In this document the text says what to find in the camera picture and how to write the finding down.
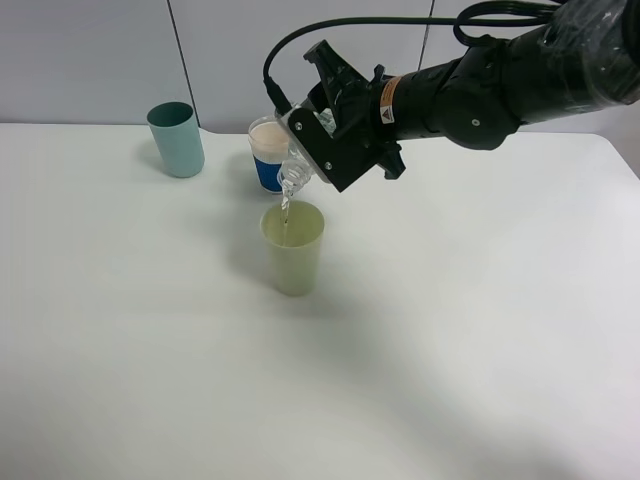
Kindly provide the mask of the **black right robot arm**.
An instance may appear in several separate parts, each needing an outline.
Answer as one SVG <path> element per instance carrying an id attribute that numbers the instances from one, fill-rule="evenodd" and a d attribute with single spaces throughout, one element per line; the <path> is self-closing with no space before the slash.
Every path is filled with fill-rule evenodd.
<path id="1" fill-rule="evenodd" d="M 570 1 L 538 29 L 483 36 L 448 63 L 365 79 L 326 43 L 312 48 L 320 82 L 289 125 L 309 161 L 345 189 L 374 166 L 405 169 L 403 140 L 444 137 L 493 150 L 520 127 L 639 98 L 639 5 Z"/>

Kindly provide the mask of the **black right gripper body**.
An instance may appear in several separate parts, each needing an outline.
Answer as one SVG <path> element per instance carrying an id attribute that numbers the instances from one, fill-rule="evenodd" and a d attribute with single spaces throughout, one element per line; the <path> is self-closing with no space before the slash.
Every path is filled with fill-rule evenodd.
<path id="1" fill-rule="evenodd" d="M 303 58 L 315 66 L 319 82 L 309 91 L 306 99 L 318 112 L 329 108 L 335 120 L 333 137 L 355 134 L 366 142 L 375 143 L 385 153 L 376 165 L 387 180 L 396 180 L 404 172 L 400 146 L 375 132 L 379 109 L 372 104 L 374 88 L 384 78 L 385 69 L 378 65 L 374 79 L 368 80 L 344 60 L 325 40 L 311 47 Z"/>

